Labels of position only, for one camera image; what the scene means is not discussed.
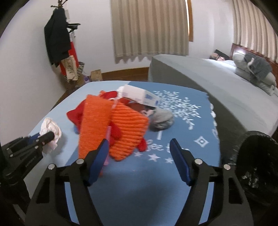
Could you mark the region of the white tissue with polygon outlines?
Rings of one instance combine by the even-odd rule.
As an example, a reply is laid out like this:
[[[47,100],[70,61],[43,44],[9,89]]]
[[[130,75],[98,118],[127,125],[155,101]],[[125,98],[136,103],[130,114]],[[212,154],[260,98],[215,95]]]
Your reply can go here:
[[[41,124],[39,134],[41,136],[48,134],[48,137],[52,139],[43,148],[45,154],[50,154],[57,148],[58,141],[62,136],[62,130],[51,118],[45,118]]]

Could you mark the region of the pink mesh mask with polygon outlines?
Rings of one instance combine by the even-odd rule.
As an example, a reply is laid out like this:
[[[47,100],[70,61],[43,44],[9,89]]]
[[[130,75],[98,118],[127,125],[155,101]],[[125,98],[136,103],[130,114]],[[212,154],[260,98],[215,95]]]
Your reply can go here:
[[[111,126],[108,126],[106,137],[105,137],[105,139],[107,141],[107,151],[106,151],[104,166],[107,166],[109,164],[108,159],[109,159],[110,138],[111,138]]]

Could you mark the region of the orange sparkly foam net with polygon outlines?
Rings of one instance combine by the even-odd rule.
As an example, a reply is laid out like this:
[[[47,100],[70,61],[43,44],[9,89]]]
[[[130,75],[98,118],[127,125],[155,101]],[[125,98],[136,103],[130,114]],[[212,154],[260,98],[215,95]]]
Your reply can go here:
[[[112,101],[99,96],[87,95],[79,134],[78,156],[85,158],[98,148],[106,138],[112,112]]]

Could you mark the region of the orange ribbed foam net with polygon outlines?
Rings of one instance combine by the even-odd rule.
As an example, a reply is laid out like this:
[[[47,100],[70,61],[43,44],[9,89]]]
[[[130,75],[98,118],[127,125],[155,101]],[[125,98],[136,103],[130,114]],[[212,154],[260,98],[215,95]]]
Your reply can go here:
[[[144,138],[149,119],[122,102],[118,102],[112,110],[112,123],[120,130],[120,138],[116,138],[109,150],[110,156],[122,161],[130,156],[134,149],[144,152],[147,149]]]

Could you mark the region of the red foam net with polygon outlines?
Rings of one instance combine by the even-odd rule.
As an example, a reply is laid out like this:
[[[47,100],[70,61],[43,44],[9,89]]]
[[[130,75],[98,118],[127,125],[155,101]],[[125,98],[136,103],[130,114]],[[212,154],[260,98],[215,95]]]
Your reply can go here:
[[[117,91],[105,92],[102,90],[99,93],[99,96],[103,99],[116,98]],[[83,100],[75,109],[66,113],[68,119],[74,124],[74,132],[76,134],[80,133],[81,123],[83,120],[84,106],[85,106],[85,100]],[[109,123],[109,127],[111,128],[111,132],[110,132],[110,147],[111,147],[115,143],[115,140],[119,140],[121,138],[122,133],[120,128],[112,121]],[[142,138],[140,143],[137,145],[137,149],[140,152],[146,151],[147,144],[144,138]]]

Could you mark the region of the blue patterned table cloth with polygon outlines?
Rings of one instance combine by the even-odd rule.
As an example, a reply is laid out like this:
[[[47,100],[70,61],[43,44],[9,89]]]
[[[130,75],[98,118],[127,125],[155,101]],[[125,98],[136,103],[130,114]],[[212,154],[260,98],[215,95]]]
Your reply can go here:
[[[66,113],[76,108],[88,94],[116,90],[125,84],[127,82],[123,81],[88,83],[45,116],[58,124],[62,137],[58,147],[46,154],[24,179],[30,196],[49,164],[62,167],[78,158],[79,136],[74,133],[74,125]],[[169,142],[176,138],[195,158],[218,166],[220,145],[212,104],[206,93],[192,88],[151,82],[130,82],[130,85],[158,94],[162,107],[190,113],[188,119],[194,124],[193,128],[189,129],[190,124],[178,116],[167,130],[148,130],[144,136],[147,150],[134,150],[132,155],[119,162],[110,158],[103,168],[103,175],[88,190],[103,225],[175,225],[190,187],[181,180],[170,154]]]

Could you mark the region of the white blue cardboard box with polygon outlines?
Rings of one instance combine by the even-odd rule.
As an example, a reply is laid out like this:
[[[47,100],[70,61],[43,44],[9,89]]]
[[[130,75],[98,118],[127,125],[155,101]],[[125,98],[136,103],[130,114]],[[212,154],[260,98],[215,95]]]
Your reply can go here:
[[[119,98],[129,99],[149,107],[157,107],[160,102],[160,98],[152,92],[131,85],[120,86],[117,93]]]

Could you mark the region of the grey bed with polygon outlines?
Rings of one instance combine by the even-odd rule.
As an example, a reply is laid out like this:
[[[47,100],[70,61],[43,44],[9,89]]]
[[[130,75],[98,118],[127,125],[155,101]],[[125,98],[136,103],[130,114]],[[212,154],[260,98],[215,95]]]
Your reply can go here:
[[[272,136],[277,130],[277,96],[268,95],[235,70],[228,61],[157,55],[152,57],[148,80],[206,92],[221,138],[251,130]]]

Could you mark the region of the brown paper bag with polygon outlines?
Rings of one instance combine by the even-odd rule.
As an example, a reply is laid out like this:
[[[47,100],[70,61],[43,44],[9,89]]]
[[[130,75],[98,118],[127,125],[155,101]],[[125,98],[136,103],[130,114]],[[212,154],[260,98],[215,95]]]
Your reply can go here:
[[[91,78],[92,82],[100,82],[100,81],[102,81],[103,77],[102,77],[101,70],[98,69],[98,70],[91,71],[90,78]]]

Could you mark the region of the beige tote bag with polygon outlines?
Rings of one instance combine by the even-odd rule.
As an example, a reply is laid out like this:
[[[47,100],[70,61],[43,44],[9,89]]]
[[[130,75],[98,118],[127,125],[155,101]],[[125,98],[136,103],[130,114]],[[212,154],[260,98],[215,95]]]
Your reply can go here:
[[[78,80],[77,67],[78,66],[76,65],[76,60],[73,55],[60,62],[61,72],[68,82]]]

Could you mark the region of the striped basket bag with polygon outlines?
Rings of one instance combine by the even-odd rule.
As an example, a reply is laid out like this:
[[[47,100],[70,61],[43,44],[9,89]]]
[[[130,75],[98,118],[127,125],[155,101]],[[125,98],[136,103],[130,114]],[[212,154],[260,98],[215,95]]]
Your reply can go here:
[[[64,76],[66,81],[70,80],[78,80],[78,77],[83,73],[84,63],[79,62],[78,68],[75,66],[68,65],[65,67],[66,69],[66,76]]]

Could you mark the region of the black hanging jacket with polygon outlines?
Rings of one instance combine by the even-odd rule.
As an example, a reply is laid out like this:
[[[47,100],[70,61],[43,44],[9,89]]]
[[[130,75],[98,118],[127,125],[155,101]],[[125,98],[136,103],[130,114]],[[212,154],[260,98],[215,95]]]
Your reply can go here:
[[[55,67],[69,57],[71,41],[67,25],[65,10],[58,8],[53,10],[51,18],[44,27],[48,58],[51,65],[55,65]]]

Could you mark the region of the grey folded blanket pile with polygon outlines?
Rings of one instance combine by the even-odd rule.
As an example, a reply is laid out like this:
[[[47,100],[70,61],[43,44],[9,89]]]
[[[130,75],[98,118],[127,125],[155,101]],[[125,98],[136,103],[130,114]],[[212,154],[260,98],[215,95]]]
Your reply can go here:
[[[236,65],[235,74],[257,86],[269,96],[277,96],[276,77],[271,65],[262,57],[252,53],[245,55],[234,53],[232,57]]]

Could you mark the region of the wooden headboard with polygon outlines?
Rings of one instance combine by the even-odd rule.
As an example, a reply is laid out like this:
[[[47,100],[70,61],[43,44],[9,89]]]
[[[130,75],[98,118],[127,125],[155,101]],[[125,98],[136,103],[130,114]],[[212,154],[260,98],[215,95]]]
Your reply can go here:
[[[230,50],[230,58],[232,58],[234,53],[239,53],[239,54],[246,54],[246,53],[252,53],[256,56],[260,56],[264,58],[272,67],[272,73],[274,76],[277,78],[277,63],[270,58],[264,56],[263,54],[259,52],[255,52],[254,50],[248,49],[246,47],[240,46],[238,44],[232,43],[231,50]]]

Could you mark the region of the beige right window curtain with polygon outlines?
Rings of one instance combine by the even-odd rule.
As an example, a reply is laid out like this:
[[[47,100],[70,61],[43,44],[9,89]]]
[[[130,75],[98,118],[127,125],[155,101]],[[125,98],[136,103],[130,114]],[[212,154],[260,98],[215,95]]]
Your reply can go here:
[[[234,0],[234,43],[277,62],[277,34],[265,15],[251,1]]]

